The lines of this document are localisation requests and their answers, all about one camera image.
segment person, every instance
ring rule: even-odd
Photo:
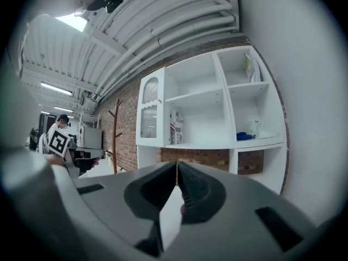
[[[38,133],[39,133],[39,130],[36,129],[35,127],[33,127],[32,130],[30,131],[29,149],[31,151],[36,151],[36,148],[38,146]]]
[[[62,114],[58,117],[56,123],[54,123],[53,125],[51,125],[51,127],[49,128],[48,132],[47,132],[47,137],[50,137],[51,134],[54,131],[58,131],[60,129],[65,129],[67,128],[67,124],[69,123],[69,118],[67,115]]]

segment white wall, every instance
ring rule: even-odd
[[[315,223],[341,206],[348,171],[347,53],[317,0],[239,0],[241,25],[269,65],[290,130],[284,195]]]

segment blue object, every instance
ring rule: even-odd
[[[237,133],[237,141],[250,140],[255,138],[255,135],[247,134],[246,132]]]

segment ceiling light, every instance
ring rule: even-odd
[[[87,24],[87,20],[80,16],[75,16],[74,14],[56,17],[57,20],[63,21],[64,23],[70,25],[71,27],[83,32]]]
[[[67,91],[67,90],[64,90],[62,88],[58,88],[58,87],[49,85],[49,84],[47,84],[45,82],[41,82],[41,86],[49,88],[49,89],[52,89],[52,90],[57,91],[57,92],[64,93],[64,94],[69,95],[69,96],[72,96],[72,92],[71,91]]]
[[[59,110],[62,110],[62,111],[66,111],[66,112],[73,112],[72,110],[70,109],[65,109],[65,108],[60,108],[60,107],[54,107],[56,109],[59,109]]]

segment arched cabinet door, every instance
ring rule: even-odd
[[[165,147],[167,144],[164,141],[165,70],[164,67],[141,80],[136,116],[137,145]]]

